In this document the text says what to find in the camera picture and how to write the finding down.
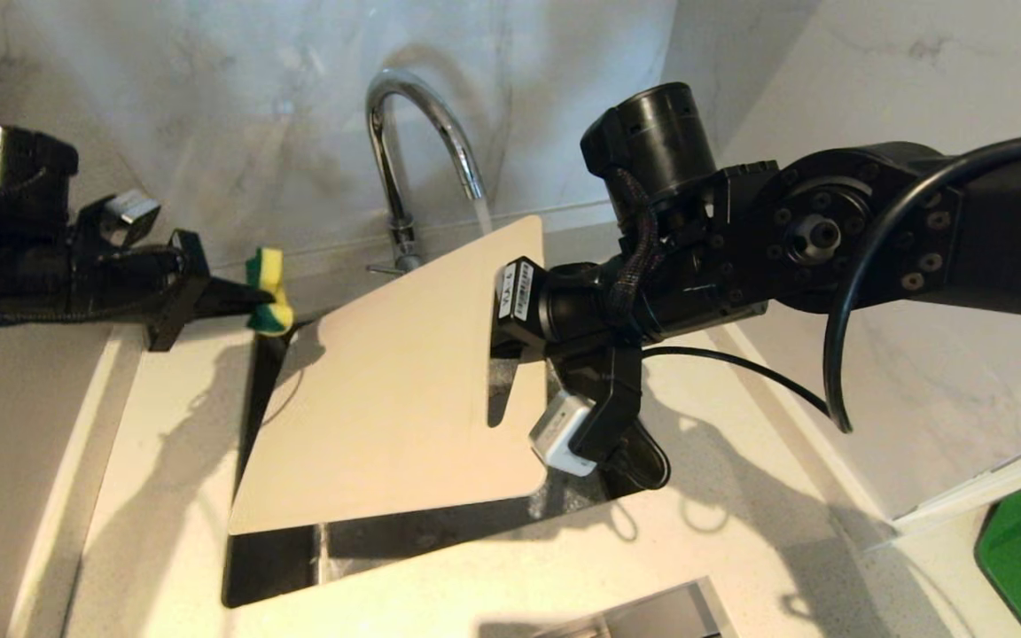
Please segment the sponge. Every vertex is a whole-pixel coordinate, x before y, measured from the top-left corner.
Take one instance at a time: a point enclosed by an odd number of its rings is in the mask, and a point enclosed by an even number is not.
[[[259,335],[276,338],[294,325],[294,308],[286,299],[283,287],[283,251],[259,247],[246,262],[246,283],[275,296],[275,302],[256,307],[247,328]]]

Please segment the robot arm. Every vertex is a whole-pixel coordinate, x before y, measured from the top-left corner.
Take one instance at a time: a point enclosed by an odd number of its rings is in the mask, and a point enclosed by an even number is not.
[[[666,84],[609,109],[581,146],[621,253],[549,271],[516,259],[505,278],[530,272],[530,284],[503,290],[527,310],[495,307],[491,348],[554,366],[565,392],[535,428],[554,467],[611,463],[640,440],[642,346],[772,299],[830,312],[826,412],[843,432],[838,335],[852,308],[915,299],[1021,314],[1021,140],[959,158],[892,142],[718,170],[691,91]]]
[[[72,146],[0,127],[0,326],[145,324],[150,350],[165,351],[192,320],[250,314],[275,301],[211,278],[195,233],[138,245],[159,206],[137,191],[86,206],[70,225],[77,174]]]

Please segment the marble wall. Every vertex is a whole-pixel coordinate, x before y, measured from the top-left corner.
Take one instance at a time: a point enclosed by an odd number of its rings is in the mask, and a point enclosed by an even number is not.
[[[1021,3],[684,1],[664,77],[693,85],[723,163],[892,140],[961,153],[1021,135]],[[822,316],[776,303],[738,326],[820,392]],[[818,425],[887,513],[1021,453],[1021,316],[859,311],[845,383],[857,431]]]
[[[581,133],[655,84],[674,10],[0,0],[0,119],[67,138],[102,185],[139,182],[164,202],[163,225],[198,230],[211,262],[229,265],[258,243],[302,252],[384,238],[364,93],[385,65],[419,72],[457,114],[495,215],[602,201]],[[471,222],[431,126],[408,104],[393,114],[419,224]]]

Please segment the faucet handle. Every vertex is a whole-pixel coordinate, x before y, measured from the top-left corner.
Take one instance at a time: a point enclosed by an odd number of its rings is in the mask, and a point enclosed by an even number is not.
[[[370,265],[366,265],[366,271],[376,272],[378,275],[392,275],[394,278],[404,275],[404,271],[394,265],[387,265],[386,263],[370,263]]]

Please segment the sticker label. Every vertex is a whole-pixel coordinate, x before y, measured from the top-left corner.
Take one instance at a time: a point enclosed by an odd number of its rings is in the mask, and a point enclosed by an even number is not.
[[[526,322],[527,310],[530,310],[530,286],[534,283],[534,266],[522,262],[519,272],[519,291],[514,296],[514,315]]]
[[[502,288],[499,290],[499,320],[510,315],[510,298],[514,296],[515,264],[507,263],[502,269]]]

